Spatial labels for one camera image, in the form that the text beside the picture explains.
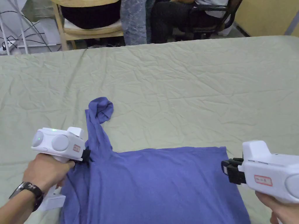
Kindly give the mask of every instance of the yellow wall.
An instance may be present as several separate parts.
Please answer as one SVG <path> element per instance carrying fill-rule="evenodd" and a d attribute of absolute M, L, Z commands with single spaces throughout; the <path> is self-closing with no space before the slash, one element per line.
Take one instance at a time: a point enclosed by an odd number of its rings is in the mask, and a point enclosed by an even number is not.
<path fill-rule="evenodd" d="M 250 36 L 283 35 L 298 10 L 298 0 L 243 0 L 235 21 Z"/>
<path fill-rule="evenodd" d="M 292 36 L 299 37 L 299 24 L 297 25 L 297 27 L 295 28 L 294 32 L 292 33 Z"/>

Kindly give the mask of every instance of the chair seat cushion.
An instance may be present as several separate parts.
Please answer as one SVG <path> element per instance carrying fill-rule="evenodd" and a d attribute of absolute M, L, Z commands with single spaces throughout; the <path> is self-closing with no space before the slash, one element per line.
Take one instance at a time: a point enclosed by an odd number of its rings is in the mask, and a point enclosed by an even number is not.
<path fill-rule="evenodd" d="M 74 25 L 73 23 L 71 23 L 70 21 L 68 21 L 67 19 L 64 20 L 64 31 L 66 33 L 80 33 L 80 32 L 87 32 L 87 33 L 91 33 L 91 34 L 95 34 L 95 33 L 110 33 L 110 32 L 115 32 L 115 31 L 119 31 L 122 30 L 121 28 L 121 21 L 118 20 L 117 22 L 106 26 L 106 27 L 100 27 L 100 28 L 95 28 L 95 29 L 90 29 L 90 30 L 85 30 L 82 29 L 80 27 L 77 27 L 76 25 Z"/>

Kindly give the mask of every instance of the bed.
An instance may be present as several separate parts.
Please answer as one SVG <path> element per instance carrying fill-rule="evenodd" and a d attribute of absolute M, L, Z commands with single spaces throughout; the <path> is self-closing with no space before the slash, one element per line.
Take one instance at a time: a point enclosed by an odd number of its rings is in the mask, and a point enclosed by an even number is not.
<path fill-rule="evenodd" d="M 226 146 L 232 158 L 242 142 L 261 139 L 299 155 L 298 71 L 291 36 L 0 57 L 0 205 L 35 157 L 36 130 L 86 130 L 84 109 L 99 96 L 114 104 L 103 127 L 116 152 Z M 269 223 L 254 192 L 239 190 L 252 223 Z M 28 223 L 56 223 L 58 213 L 35 212 Z"/>

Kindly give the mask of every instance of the blue t-shirt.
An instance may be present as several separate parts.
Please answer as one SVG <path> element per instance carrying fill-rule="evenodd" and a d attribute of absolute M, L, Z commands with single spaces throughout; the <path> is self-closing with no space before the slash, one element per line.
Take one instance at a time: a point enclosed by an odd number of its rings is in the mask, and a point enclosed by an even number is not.
<path fill-rule="evenodd" d="M 105 97 L 86 110 L 93 162 L 68 173 L 60 223 L 250 223 L 236 185 L 221 170 L 225 147 L 116 153 L 100 125 L 112 113 Z"/>

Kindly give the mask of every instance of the wristwatch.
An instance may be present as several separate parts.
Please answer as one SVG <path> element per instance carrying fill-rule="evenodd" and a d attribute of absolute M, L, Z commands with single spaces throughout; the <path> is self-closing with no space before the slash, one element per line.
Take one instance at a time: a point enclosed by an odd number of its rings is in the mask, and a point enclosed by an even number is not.
<path fill-rule="evenodd" d="M 15 197 L 18 193 L 20 193 L 24 189 L 31 191 L 35 195 L 35 204 L 32 211 L 34 212 L 38 209 L 38 207 L 42 203 L 42 200 L 44 199 L 44 193 L 41 191 L 41 189 L 39 189 L 38 186 L 33 185 L 30 182 L 23 182 L 20 184 L 20 186 L 17 187 L 17 189 L 15 189 L 15 191 L 12 193 L 9 199 Z"/>

